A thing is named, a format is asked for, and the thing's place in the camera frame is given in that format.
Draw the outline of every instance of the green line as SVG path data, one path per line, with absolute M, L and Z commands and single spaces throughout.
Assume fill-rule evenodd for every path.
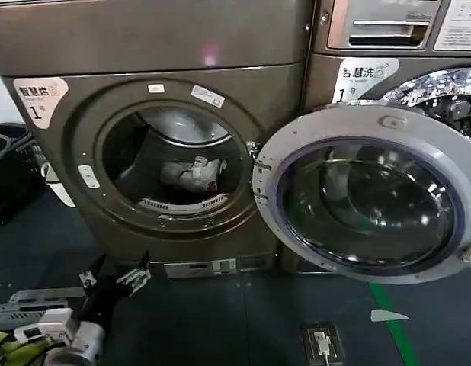
M 383 287 L 380 284 L 369 284 L 369 286 L 378 307 L 380 309 L 393 311 L 388 297 L 383 292 Z M 389 320 L 386 322 L 386 324 L 388 326 L 389 332 L 391 333 L 393 341 L 395 342 L 396 347 L 402 356 L 405 366 L 419 366 L 420 364 L 418 363 L 417 356 L 413 351 L 412 345 L 407 339 L 405 330 L 400 324 L 400 320 Z

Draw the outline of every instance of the gray floor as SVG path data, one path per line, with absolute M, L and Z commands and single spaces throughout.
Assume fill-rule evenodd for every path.
M 50 192 L 0 228 L 0 302 L 24 288 L 78 285 L 99 255 L 74 209 Z M 471 271 L 432 284 L 385 286 L 419 364 L 471 364 Z M 278 271 L 167 281 L 153 278 L 115 313 L 102 364 L 303 366 L 300 327 L 330 321 L 349 366 L 399 366 L 365 283 Z

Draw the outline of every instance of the white label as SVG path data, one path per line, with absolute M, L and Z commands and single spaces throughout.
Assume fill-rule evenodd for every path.
M 100 183 L 98 183 L 97 177 L 95 177 L 90 165 L 80 165 L 78 170 L 88 188 L 100 188 Z
M 14 87 L 31 120 L 42 129 L 49 128 L 54 110 L 68 92 L 61 78 L 15 79 Z
M 215 272 L 220 272 L 220 261 L 212 262 L 212 267 Z
M 400 62 L 392 58 L 349 57 L 342 61 L 332 103 L 358 99 L 393 75 Z
M 164 93 L 165 86 L 163 84 L 148 84 L 147 90 L 149 90 L 149 93 Z
M 195 98 L 201 99 L 208 104 L 215 105 L 217 108 L 221 108 L 223 102 L 226 100 L 222 95 L 218 95 L 213 91 L 202 88 L 199 85 L 195 85 L 191 90 L 191 95 Z
M 434 48 L 471 51 L 471 0 L 451 0 Z

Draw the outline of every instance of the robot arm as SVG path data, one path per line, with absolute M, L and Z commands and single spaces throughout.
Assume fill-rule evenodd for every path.
M 98 277 L 104 264 L 101 257 L 80 274 L 87 300 L 78 317 L 72 309 L 52 309 L 44 313 L 38 323 L 17 328 L 13 337 L 22 345 L 47 340 L 49 345 L 37 352 L 26 365 L 32 366 L 44 359 L 45 366 L 92 366 L 98 364 L 104 340 L 111 328 L 111 318 L 117 303 L 134 295 L 144 287 L 151 274 L 149 253 L 138 268 L 124 276 Z

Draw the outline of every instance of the black basket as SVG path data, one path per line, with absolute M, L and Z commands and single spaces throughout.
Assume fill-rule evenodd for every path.
M 44 192 L 36 154 L 25 125 L 0 124 L 0 225 Z

